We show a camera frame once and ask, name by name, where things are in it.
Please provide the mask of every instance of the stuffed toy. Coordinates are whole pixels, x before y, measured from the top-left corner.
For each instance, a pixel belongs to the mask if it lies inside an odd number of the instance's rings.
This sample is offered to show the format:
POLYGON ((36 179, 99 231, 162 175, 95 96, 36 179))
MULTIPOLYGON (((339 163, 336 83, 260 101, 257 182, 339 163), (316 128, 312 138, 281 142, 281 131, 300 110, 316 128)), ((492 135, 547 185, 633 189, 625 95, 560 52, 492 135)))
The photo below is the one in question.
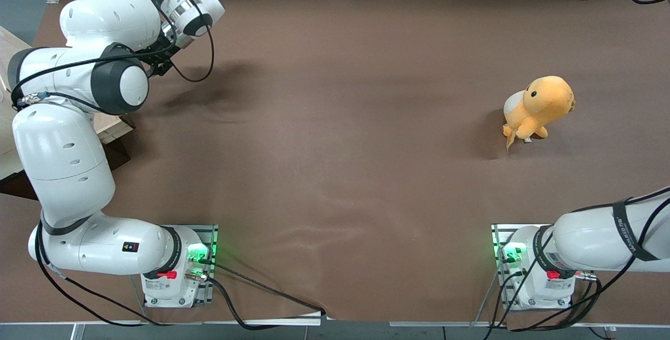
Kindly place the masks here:
POLYGON ((557 120, 575 108, 575 96, 570 86, 560 77, 538 78, 526 90, 512 94, 502 111, 507 124, 502 134, 507 137, 507 151, 515 138, 530 142, 533 133, 545 138, 545 125, 557 120))

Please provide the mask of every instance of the sticker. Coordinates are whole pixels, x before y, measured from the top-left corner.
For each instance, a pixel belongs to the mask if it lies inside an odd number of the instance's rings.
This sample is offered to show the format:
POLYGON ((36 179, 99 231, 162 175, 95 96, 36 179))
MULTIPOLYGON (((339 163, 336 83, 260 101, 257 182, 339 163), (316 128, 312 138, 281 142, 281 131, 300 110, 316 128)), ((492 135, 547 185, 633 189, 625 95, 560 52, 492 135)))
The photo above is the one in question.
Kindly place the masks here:
POLYGON ((124 246, 121 248, 121 251, 123 251, 123 252, 137 252, 137 249, 139 249, 139 243, 138 242, 124 242, 124 246))
POLYGON ((546 256, 551 258, 552 264, 554 266, 557 266, 560 269, 571 269, 569 266, 565 264, 565 262, 561 259, 560 255, 558 252, 546 252, 546 256))
POLYGON ((546 281, 547 289, 551 290, 565 290, 572 288, 572 281, 565 280, 548 280, 546 281))
POLYGON ((170 283, 161 282, 160 280, 145 280, 144 287, 151 290, 165 290, 170 289, 170 283))

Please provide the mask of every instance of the floor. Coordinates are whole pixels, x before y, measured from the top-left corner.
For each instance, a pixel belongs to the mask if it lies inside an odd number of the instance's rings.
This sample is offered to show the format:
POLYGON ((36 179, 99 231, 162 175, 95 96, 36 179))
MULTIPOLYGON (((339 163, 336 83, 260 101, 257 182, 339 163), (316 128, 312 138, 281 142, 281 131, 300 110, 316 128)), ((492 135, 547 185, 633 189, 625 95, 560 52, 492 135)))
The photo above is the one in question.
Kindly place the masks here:
MULTIPOLYGON (((0 26, 31 44, 46 7, 46 0, 0 0, 0 26)), ((70 338, 72 325, 0 325, 0 340, 19 338, 40 338, 42 340, 66 340, 70 338)), ((140 328, 117 328, 108 325, 87 325, 85 340, 177 340, 198 338, 198 340, 275 339, 275 340, 329 340, 329 339, 420 339, 420 340, 477 340, 486 334, 485 328, 463 327, 390 327, 388 323, 359 323, 342 321, 322 321, 321 326, 285 326, 268 331, 250 332, 233 325, 179 325, 170 328, 144 326, 140 328)), ((618 328, 616 338, 621 339, 663 339, 670 338, 670 328, 649 330, 648 328, 618 328)), ((591 340, 596 337, 586 328, 567 328, 550 333, 509 333, 505 330, 494 332, 491 340, 591 340)))

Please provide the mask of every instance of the table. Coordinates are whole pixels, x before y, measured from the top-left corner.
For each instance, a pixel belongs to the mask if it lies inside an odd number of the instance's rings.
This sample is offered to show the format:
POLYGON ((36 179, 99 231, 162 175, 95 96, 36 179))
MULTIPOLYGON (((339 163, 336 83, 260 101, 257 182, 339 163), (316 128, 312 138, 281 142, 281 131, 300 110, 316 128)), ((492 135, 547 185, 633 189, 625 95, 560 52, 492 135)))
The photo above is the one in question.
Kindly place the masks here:
MULTIPOLYGON (((48 6, 36 45, 62 44, 53 25, 67 1, 48 6)), ((467 324, 495 270, 491 223, 551 223, 667 185, 666 3, 222 1, 214 72, 195 85, 175 72, 151 82, 105 212, 218 223, 221 262, 334 319, 467 324), (506 154, 505 99, 548 74, 572 85, 576 110, 506 154)), ((174 57, 192 77, 208 61, 208 40, 174 57)), ((38 276, 25 249, 37 214, 4 210, 0 321, 90 320, 39 279, 36 304, 17 305, 25 293, 6 266, 38 276)), ((72 276, 137 304, 127 277, 72 276)), ((224 281, 245 319, 306 313, 224 281)), ((666 282, 626 274, 585 322, 670 324, 666 282)), ((230 320, 220 299, 148 312, 230 320)))

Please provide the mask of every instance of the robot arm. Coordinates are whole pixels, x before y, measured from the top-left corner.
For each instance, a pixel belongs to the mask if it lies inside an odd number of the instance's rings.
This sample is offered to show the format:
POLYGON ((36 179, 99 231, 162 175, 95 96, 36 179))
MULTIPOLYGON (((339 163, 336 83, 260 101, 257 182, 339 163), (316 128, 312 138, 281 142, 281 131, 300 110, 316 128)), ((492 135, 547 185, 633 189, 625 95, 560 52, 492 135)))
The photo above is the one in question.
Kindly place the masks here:
MULTIPOLYGON (((223 13, 218 0, 75 0, 60 15, 67 47, 28 49, 12 57, 12 99, 21 109, 13 122, 14 139, 40 199, 40 237, 53 266, 143 274, 144 292, 152 303, 155 299, 154 306, 191 306, 197 282, 184 280, 185 273, 202 269, 194 261, 208 250, 184 226, 101 212, 115 185, 91 113, 139 109, 148 78, 165 73, 170 57, 223 13), (163 25, 160 13, 167 16, 163 25), (98 61, 82 63, 91 59, 98 61)), ((36 229, 28 247, 33 259, 36 229)))
POLYGON ((670 271, 670 187, 563 214, 554 225, 524 226, 500 249, 503 268, 530 271, 523 284, 522 277, 512 279, 516 309, 562 309, 576 276, 620 271, 632 256, 627 271, 670 271))

